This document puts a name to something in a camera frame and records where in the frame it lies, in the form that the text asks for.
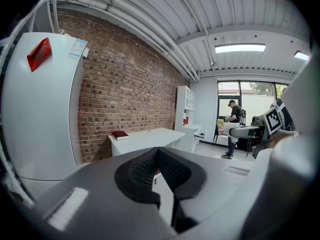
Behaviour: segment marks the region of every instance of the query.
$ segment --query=white ceiling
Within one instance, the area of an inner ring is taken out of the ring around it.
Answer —
[[[146,17],[128,12],[128,8],[115,0],[95,1],[109,5],[106,11],[111,7],[117,8],[144,24],[164,41],[170,49],[164,48],[166,52],[179,56],[182,64],[174,60],[179,70],[185,70],[184,67],[191,64],[194,71],[201,72],[201,76],[238,71],[241,74],[259,72],[293,78],[306,63],[294,58],[295,52],[310,52],[308,25],[288,1],[121,0]],[[154,23],[178,47],[163,38],[163,34],[154,28]],[[215,46],[234,43],[266,44],[266,49],[264,52],[215,53]],[[213,68],[210,66],[212,61],[215,62]]]

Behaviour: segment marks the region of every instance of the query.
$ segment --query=fluorescent light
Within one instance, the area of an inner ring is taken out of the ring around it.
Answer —
[[[265,44],[258,43],[236,43],[227,45],[218,45],[215,47],[215,53],[228,52],[263,52],[266,48]]]
[[[295,54],[294,54],[294,57],[295,58],[298,58],[298,59],[302,59],[302,60],[309,60],[309,55],[301,52],[301,51],[297,51]]]

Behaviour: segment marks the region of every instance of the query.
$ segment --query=red book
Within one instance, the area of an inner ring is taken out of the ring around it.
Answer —
[[[112,135],[115,137],[117,141],[129,139],[129,135],[126,134],[124,131],[115,131],[112,133]]]

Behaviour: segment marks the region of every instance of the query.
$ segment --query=ceiling beam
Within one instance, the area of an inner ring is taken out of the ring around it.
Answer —
[[[236,69],[219,69],[200,72],[200,77],[217,77],[217,76],[232,76],[232,75],[250,75],[250,76],[265,76],[265,77],[279,77],[292,80],[297,74],[282,72],[271,69],[257,69],[257,68],[236,68]]]
[[[299,35],[290,30],[274,27],[274,26],[264,26],[264,25],[230,25],[230,26],[220,26],[214,27],[207,30],[210,37],[221,37],[226,35],[248,35],[248,33],[254,32],[255,34],[259,33],[272,33],[274,35],[279,36],[288,36],[293,39],[298,39],[306,44],[309,44],[309,37]],[[189,45],[190,43],[194,43],[195,41],[206,40],[207,35],[205,31],[200,31],[197,33],[193,33],[187,36],[184,36],[175,41],[175,43],[179,47],[183,47],[185,45]]]

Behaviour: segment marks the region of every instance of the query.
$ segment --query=jeans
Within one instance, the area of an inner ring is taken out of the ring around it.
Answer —
[[[228,137],[228,156],[232,156],[234,154],[235,151],[235,147],[236,147],[236,143],[232,143],[231,138]]]

